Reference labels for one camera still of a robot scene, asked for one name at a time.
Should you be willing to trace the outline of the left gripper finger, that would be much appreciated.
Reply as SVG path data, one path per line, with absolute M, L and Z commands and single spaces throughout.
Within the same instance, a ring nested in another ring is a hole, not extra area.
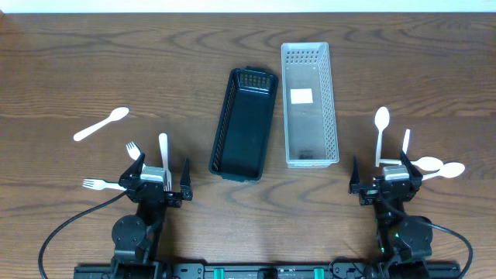
M 146 156 L 145 153 L 141 153 L 139 157 L 134 161 L 134 163 L 122 173 L 119 180 L 131 181 L 135 178 L 140 178 L 144 165 L 145 156 Z
M 181 191 L 191 191 L 190 160 L 185 159 L 180 179 Z

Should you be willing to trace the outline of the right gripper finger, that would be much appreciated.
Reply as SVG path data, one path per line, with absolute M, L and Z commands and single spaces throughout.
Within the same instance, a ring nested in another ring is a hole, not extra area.
M 349 182 L 349 193 L 357 193 L 360 191 L 360 175 L 357 166 L 357 159 L 353 158 L 353 172 Z
M 411 179 L 422 179 L 422 173 L 413 165 L 403 151 L 400 153 L 400 161 L 402 165 L 406 166 Z

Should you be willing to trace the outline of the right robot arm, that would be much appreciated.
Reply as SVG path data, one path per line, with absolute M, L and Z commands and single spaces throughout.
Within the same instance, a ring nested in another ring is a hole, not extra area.
M 357 160 L 353 161 L 350 194 L 359 195 L 360 205 L 374 207 L 377 242 L 382 258 L 364 268 L 366 278 L 430 278 L 426 257 L 432 255 L 432 229 L 422 216 L 407 215 L 404 203 L 411 201 L 422 185 L 423 175 L 404 153 L 399 165 L 383 168 L 371 183 L 362 183 Z

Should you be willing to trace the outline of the white spoon thin handle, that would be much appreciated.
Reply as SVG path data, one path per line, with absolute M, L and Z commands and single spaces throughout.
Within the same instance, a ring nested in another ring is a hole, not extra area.
M 406 129 L 405 130 L 405 134 L 404 134 L 403 143 L 402 143 L 402 148 L 401 148 L 403 153 L 407 153 L 408 152 L 410 135 L 411 135 L 411 130 L 410 129 Z

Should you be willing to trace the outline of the white fork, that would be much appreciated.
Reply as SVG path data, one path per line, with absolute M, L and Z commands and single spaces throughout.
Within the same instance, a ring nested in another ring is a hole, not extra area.
M 115 182 L 107 182 L 102 179 L 84 179 L 82 186 L 85 188 L 89 188 L 91 190 L 104 190 L 104 189 L 112 189 L 112 190 L 118 190 L 118 191 L 125 191 L 126 189 L 122 186 L 120 186 L 118 183 Z
M 130 143 L 127 143 L 126 144 L 126 150 L 129 154 L 129 156 L 133 159 L 133 160 L 138 160 L 140 155 L 141 155 L 141 150 L 139 149 L 139 147 L 134 143 L 134 142 L 130 142 Z

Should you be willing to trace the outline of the black plastic basket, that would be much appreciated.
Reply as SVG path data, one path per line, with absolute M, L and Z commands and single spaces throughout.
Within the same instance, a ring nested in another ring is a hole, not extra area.
M 230 71 L 208 166 L 212 174 L 238 182 L 260 180 L 277 87 L 277 75 L 262 68 Z

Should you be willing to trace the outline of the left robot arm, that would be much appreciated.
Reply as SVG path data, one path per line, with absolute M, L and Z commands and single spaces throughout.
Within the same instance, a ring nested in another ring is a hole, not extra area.
M 160 234 L 168 208 L 181 207 L 183 200 L 193 198 L 190 161 L 186 159 L 180 180 L 180 191 L 166 191 L 164 184 L 144 178 L 142 153 L 119 178 L 125 195 L 137 204 L 136 213 L 119 219 L 112 228 L 115 244 L 110 278 L 169 278 L 167 265 L 155 260 Z

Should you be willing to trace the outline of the white fork tines down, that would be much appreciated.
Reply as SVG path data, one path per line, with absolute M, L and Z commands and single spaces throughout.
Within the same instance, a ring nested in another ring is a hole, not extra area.
M 165 191 L 172 191 L 172 177 L 169 170 L 169 152 L 168 152 L 168 136 L 166 133 L 161 133 L 158 137 L 160 154 L 163 164 L 164 173 L 166 175 L 167 182 L 165 184 Z

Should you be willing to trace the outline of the clear plastic basket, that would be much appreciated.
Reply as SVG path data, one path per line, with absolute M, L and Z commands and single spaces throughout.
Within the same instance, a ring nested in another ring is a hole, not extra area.
M 339 162 L 329 45 L 283 43 L 281 69 L 286 162 L 290 168 L 326 168 Z M 311 88 L 312 104 L 291 104 L 290 90 Z

